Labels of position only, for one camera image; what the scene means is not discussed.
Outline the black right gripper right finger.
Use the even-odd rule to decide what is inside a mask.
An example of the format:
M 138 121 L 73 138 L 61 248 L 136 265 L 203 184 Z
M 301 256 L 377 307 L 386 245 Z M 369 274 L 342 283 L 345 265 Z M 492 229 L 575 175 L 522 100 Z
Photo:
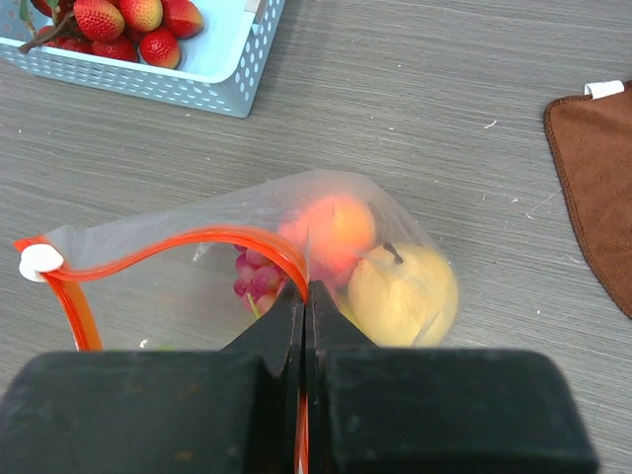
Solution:
M 594 473 L 559 367 L 507 349 L 381 348 L 320 281 L 304 313 L 307 473 Z

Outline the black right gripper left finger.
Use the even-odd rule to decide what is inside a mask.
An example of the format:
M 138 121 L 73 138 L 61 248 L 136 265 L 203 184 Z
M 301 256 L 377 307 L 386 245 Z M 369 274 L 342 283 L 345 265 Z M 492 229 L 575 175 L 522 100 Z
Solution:
M 304 303 L 219 351 L 53 352 L 1 402 L 5 473 L 298 473 Z

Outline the purple grape bunch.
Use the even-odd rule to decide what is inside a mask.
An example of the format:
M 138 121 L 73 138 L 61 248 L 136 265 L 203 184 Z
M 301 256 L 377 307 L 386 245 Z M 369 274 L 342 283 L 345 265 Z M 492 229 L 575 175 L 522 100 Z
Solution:
M 256 319 L 266 314 L 289 281 L 287 273 L 255 250 L 235 245 L 237 277 L 233 291 Z

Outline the clear zip top bag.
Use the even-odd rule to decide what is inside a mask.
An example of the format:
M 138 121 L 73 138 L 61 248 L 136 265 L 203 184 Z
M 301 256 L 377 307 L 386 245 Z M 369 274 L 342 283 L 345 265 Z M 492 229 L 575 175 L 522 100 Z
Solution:
M 299 209 L 329 195 L 349 195 L 368 205 L 376 224 L 371 250 L 387 242 L 422 245 L 449 262 L 423 227 L 370 178 L 316 170 L 166 210 L 88 228 L 65 225 L 18 240 L 19 270 L 28 280 L 49 285 L 80 350 L 227 346 L 265 315 L 256 319 L 233 291 L 235 245 L 280 266 L 289 277 L 286 284 L 294 284 L 301 296 L 310 283 L 324 283 L 360 330 L 348 301 L 350 280 L 333 288 L 311 279 L 305 255 L 277 233 Z

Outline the orange peach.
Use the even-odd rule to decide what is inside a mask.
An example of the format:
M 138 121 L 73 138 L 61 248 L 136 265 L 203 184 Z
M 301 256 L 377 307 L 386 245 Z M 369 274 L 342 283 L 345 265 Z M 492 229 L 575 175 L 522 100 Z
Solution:
M 374 247 L 376 224 L 368 205 L 349 195 L 321 197 L 286 219 L 277 233 L 301 251 L 309 276 L 345 286 L 360 258 Z

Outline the light blue plastic basket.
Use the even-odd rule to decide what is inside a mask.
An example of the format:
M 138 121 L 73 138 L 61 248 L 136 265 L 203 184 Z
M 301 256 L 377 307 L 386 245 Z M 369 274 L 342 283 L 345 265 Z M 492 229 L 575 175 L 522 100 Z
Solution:
M 32 35 L 20 4 L 1 4 L 1 55 L 31 74 L 191 109 L 246 117 L 283 11 L 283 0 L 198 1 L 204 28 L 181 43 L 175 70 L 59 48 L 19 46 Z

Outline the brown cloth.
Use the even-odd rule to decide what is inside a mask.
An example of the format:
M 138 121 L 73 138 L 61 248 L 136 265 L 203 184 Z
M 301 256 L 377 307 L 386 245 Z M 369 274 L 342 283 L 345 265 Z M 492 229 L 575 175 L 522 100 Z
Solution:
M 584 259 L 631 315 L 631 82 L 589 83 L 549 103 L 545 135 Z

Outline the red strawberry cluster with leaves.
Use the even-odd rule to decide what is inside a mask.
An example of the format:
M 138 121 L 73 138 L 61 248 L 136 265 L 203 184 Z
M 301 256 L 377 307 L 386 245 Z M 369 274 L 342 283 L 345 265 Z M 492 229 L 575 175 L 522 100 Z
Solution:
M 20 19 L 32 39 L 18 47 L 40 47 L 175 69 L 180 41 L 200 34 L 205 20 L 191 1 L 23 1 Z

